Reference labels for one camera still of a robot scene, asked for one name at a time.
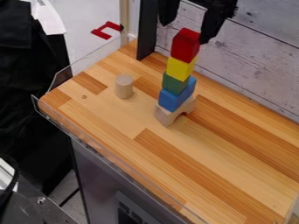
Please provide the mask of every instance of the floor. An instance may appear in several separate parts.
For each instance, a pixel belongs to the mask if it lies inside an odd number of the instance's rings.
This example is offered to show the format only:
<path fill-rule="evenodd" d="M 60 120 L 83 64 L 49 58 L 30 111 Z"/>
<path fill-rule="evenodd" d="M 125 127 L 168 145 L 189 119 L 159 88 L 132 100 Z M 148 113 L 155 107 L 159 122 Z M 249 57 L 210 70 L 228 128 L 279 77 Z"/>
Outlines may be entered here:
<path fill-rule="evenodd" d="M 79 224 L 87 224 L 86 215 L 81 200 L 79 186 L 74 171 L 70 171 L 49 195 L 56 204 L 60 205 Z"/>
<path fill-rule="evenodd" d="M 119 0 L 50 0 L 66 27 L 66 45 L 71 63 L 105 45 L 107 41 L 90 31 L 107 21 L 119 23 Z M 111 29 L 104 32 L 115 36 Z M 70 214 L 79 224 L 86 224 L 79 187 L 71 171 L 51 193 L 50 198 Z"/>

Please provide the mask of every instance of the green block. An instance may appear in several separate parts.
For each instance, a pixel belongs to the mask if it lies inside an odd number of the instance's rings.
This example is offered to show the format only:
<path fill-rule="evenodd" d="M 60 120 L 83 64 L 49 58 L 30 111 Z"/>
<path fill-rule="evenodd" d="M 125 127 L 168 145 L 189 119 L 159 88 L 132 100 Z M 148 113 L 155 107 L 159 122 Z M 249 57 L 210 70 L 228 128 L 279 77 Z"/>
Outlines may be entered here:
<path fill-rule="evenodd" d="M 163 74 L 163 89 L 171 92 L 174 95 L 180 95 L 182 91 L 187 87 L 189 77 L 185 81 L 177 80 L 169 76 L 166 72 Z"/>

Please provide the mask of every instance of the wooden tabletop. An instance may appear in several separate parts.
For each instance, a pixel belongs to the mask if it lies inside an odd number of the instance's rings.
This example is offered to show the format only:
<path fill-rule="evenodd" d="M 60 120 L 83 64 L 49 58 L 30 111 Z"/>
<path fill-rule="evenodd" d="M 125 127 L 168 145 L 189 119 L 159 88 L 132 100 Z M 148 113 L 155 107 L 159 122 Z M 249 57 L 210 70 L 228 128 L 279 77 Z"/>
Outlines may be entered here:
<path fill-rule="evenodd" d="M 38 106 L 195 223 L 283 223 L 299 193 L 298 124 L 194 73 L 195 111 L 165 128 L 154 109 L 167 58 L 135 58 L 132 42 Z M 134 78 L 130 99 L 115 96 L 119 74 Z"/>

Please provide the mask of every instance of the red tape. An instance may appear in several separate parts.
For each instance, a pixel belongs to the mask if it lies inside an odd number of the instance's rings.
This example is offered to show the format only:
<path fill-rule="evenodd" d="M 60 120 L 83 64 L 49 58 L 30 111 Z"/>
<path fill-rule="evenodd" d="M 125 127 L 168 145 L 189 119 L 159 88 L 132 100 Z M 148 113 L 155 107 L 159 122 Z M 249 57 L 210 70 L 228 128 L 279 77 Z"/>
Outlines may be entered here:
<path fill-rule="evenodd" d="M 103 32 L 102 30 L 104 30 L 105 28 L 111 28 L 111 29 L 114 29 L 118 32 L 121 32 L 122 31 L 122 25 L 119 25 L 119 24 L 115 24 L 115 23 L 112 23 L 110 21 L 107 21 L 103 26 L 101 26 L 100 28 L 98 29 L 95 29 L 93 31 L 91 31 L 91 33 L 93 33 L 94 35 L 102 38 L 102 39 L 110 39 L 111 38 L 111 35 L 109 34 L 106 34 L 105 32 Z"/>

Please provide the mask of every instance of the block tower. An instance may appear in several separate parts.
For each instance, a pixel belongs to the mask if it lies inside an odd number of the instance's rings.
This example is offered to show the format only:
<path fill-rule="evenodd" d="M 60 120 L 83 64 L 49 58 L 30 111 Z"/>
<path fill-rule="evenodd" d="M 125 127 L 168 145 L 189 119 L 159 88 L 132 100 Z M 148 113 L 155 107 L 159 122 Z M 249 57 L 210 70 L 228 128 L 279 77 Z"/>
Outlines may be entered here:
<path fill-rule="evenodd" d="M 200 48 L 199 33 L 183 28 L 172 40 L 171 57 L 163 74 L 162 90 L 156 105 L 155 117 L 164 126 L 171 125 L 182 113 L 195 107 L 192 96 L 196 79 L 191 76 Z"/>

